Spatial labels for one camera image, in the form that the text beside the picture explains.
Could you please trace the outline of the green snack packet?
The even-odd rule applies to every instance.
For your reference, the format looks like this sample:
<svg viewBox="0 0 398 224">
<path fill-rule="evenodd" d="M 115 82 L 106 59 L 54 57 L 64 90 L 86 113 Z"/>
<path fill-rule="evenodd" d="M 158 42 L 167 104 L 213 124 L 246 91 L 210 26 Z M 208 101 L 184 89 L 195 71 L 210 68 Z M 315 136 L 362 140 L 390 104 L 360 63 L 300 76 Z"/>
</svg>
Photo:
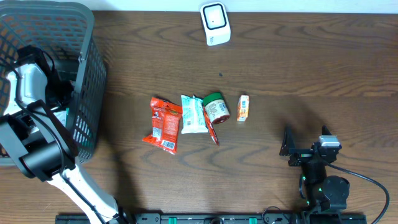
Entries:
<svg viewBox="0 0 398 224">
<path fill-rule="evenodd" d="M 69 114 L 69 108 L 66 108 L 65 110 L 61 110 L 55 113 L 56 117 L 63 124 L 64 127 L 67 126 L 68 114 Z"/>
</svg>

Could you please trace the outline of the small orange carton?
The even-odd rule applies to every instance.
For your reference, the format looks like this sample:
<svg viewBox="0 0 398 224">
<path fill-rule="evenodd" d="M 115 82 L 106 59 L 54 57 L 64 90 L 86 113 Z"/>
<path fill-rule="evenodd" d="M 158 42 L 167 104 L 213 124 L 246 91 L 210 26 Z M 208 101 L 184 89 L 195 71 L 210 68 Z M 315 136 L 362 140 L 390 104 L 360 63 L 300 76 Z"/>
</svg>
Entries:
<svg viewBox="0 0 398 224">
<path fill-rule="evenodd" d="M 249 114 L 249 96 L 241 95 L 238 101 L 237 108 L 237 121 L 244 122 L 248 118 Z"/>
</svg>

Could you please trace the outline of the green lid jar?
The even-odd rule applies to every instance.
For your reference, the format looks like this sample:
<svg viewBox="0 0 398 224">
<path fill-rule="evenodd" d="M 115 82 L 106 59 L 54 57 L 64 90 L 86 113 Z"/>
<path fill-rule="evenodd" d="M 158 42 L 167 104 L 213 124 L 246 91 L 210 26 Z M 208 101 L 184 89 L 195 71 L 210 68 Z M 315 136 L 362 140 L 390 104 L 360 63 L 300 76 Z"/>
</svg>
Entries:
<svg viewBox="0 0 398 224">
<path fill-rule="evenodd" d="M 212 124 L 223 123 L 230 117 L 228 107 L 220 92 L 215 92 L 204 97 L 203 106 Z"/>
</svg>

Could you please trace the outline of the red snack packet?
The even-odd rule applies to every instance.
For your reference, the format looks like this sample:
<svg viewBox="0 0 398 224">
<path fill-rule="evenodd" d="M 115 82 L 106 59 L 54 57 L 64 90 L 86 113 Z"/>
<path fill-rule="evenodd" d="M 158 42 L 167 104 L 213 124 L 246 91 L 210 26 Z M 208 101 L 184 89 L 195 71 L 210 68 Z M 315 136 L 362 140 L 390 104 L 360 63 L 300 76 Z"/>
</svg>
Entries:
<svg viewBox="0 0 398 224">
<path fill-rule="evenodd" d="M 182 118 L 182 107 L 159 98 L 151 98 L 152 133 L 142 140 L 162 148 L 168 153 L 177 152 L 177 139 Z"/>
</svg>

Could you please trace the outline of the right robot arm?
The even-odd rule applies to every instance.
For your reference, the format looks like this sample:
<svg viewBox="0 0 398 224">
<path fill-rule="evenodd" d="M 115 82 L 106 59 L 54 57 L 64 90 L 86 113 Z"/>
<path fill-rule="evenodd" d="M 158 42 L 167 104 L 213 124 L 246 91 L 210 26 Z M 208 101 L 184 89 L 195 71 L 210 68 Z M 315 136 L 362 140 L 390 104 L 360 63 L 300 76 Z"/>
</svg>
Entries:
<svg viewBox="0 0 398 224">
<path fill-rule="evenodd" d="M 341 211 L 347 208 L 349 182 L 326 174 L 326 166 L 336 161 L 340 149 L 338 138 L 326 126 L 322 127 L 318 141 L 306 149 L 297 148 L 292 130 L 285 128 L 279 155 L 289 157 L 289 166 L 301 168 L 299 192 L 308 204 L 303 211 L 292 214 L 289 223 L 342 222 Z"/>
</svg>

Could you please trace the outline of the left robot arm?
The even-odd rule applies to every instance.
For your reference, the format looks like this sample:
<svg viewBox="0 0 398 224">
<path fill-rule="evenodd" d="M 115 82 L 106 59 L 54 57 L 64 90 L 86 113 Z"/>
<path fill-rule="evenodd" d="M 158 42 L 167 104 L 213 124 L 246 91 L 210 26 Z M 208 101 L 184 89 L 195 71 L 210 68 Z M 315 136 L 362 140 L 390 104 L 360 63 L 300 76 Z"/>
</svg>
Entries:
<svg viewBox="0 0 398 224">
<path fill-rule="evenodd" d="M 90 223 L 135 223 L 82 167 L 73 136 L 54 115 L 73 101 L 73 85 L 62 80 L 53 58 L 28 45 L 17 60 L 2 62 L 10 85 L 1 116 L 1 146 L 28 178 L 38 178 L 66 194 Z"/>
</svg>

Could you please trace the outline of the pale green wipes packet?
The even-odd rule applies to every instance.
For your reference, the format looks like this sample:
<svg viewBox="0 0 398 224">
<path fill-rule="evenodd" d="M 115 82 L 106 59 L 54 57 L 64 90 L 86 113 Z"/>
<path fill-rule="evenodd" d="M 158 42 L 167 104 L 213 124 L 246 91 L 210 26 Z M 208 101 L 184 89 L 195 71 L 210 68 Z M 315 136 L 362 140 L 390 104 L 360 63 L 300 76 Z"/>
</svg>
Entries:
<svg viewBox="0 0 398 224">
<path fill-rule="evenodd" d="M 182 101 L 182 118 L 183 128 L 182 134 L 207 133 L 205 116 L 203 112 L 203 100 L 195 96 L 181 96 Z"/>
</svg>

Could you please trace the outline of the red Nescafe stick sachet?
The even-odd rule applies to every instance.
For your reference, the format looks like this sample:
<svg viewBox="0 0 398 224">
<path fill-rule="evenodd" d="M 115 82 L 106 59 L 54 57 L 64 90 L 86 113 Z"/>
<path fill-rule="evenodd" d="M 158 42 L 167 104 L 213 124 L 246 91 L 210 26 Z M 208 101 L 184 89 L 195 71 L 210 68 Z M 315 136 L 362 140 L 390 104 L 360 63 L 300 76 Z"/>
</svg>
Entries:
<svg viewBox="0 0 398 224">
<path fill-rule="evenodd" d="M 219 146 L 220 144 L 219 144 L 217 135 L 216 135 L 216 133 L 215 133 L 215 130 L 214 130 L 214 128 L 213 128 L 213 125 L 212 125 L 212 123 L 211 123 L 211 121 L 210 121 L 208 115 L 207 115 L 207 112 L 206 112 L 205 108 L 203 108 L 203 114 L 204 114 L 204 117 L 205 117 L 205 122 L 206 122 L 206 126 L 207 126 L 207 128 L 208 128 L 208 132 L 209 132 L 209 134 L 210 134 L 210 136 L 211 136 L 213 142 L 214 142 L 217 146 Z"/>
</svg>

